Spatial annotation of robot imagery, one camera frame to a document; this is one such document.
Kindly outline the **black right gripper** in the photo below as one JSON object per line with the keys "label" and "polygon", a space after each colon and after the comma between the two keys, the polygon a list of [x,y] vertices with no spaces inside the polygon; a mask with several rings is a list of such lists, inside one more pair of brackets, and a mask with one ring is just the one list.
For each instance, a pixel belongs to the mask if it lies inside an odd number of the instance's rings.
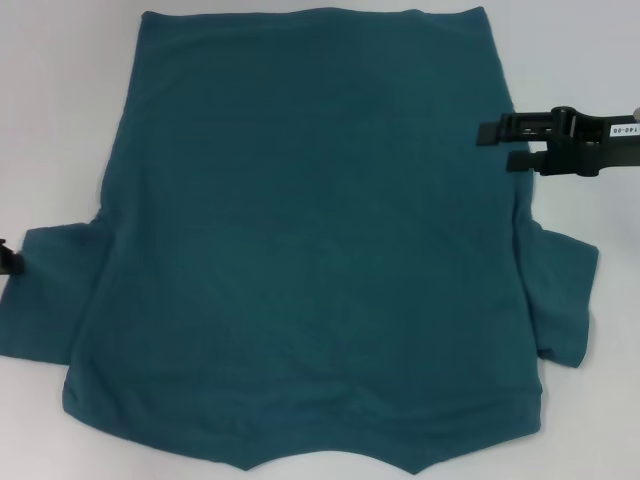
{"label": "black right gripper", "polygon": [[598,117],[556,107],[548,113],[503,114],[481,123],[477,133],[478,146],[534,141],[544,141],[546,150],[511,151],[507,172],[595,177],[606,168],[640,167],[640,113]]}

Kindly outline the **teal blue t-shirt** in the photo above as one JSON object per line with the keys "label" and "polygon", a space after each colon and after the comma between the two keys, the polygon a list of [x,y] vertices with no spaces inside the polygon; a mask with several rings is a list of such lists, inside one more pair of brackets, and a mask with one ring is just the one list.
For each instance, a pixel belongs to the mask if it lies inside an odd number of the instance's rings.
{"label": "teal blue t-shirt", "polygon": [[99,211],[26,234],[0,355],[66,366],[93,428],[243,470],[534,434],[598,252],[476,146],[511,107],[482,8],[147,12]]}

